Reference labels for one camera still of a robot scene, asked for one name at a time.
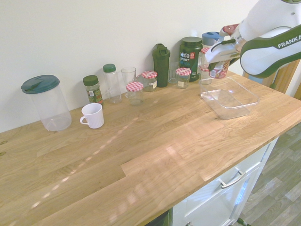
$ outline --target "jar label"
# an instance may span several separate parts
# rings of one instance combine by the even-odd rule
[[[153,83],[149,83],[149,86],[152,86],[152,88],[156,88],[157,87],[157,81],[153,82]]]
[[[88,91],[90,97],[94,97],[94,92],[93,91]]]
[[[178,81],[178,86],[184,87],[184,82],[183,81]]]
[[[201,62],[201,52],[180,52],[180,67],[187,67],[191,69],[190,81],[199,79],[200,71],[198,65]]]
[[[96,89],[93,91],[87,91],[88,97],[89,97],[89,102],[90,103],[99,103],[103,104],[103,97],[100,92],[100,89]]]

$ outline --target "blue lid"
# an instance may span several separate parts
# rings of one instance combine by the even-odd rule
[[[224,37],[220,36],[219,32],[206,32],[202,34],[203,44],[207,46],[213,46],[219,41],[223,41]]]
[[[41,75],[23,83],[21,89],[27,94],[43,93],[57,87],[60,81],[54,75]]]

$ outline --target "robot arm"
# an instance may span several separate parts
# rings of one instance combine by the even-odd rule
[[[301,0],[259,0],[231,39],[206,53],[209,70],[240,59],[244,71],[269,77],[280,66],[301,58]]]

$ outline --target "wooden floor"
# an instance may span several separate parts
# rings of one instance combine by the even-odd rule
[[[240,218],[252,226],[301,226],[301,123],[278,139]]]

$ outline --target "cabinet door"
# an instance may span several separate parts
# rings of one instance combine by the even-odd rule
[[[219,186],[213,197],[209,197],[207,201],[201,203],[193,211],[185,212],[185,200],[176,205],[173,225],[186,226],[189,222],[191,226],[227,226],[233,224],[236,221],[234,219],[235,213],[244,200],[246,189],[249,183],[253,182],[259,167],[256,165],[244,176],[238,175],[234,180],[237,182],[231,186],[226,186],[226,188]]]

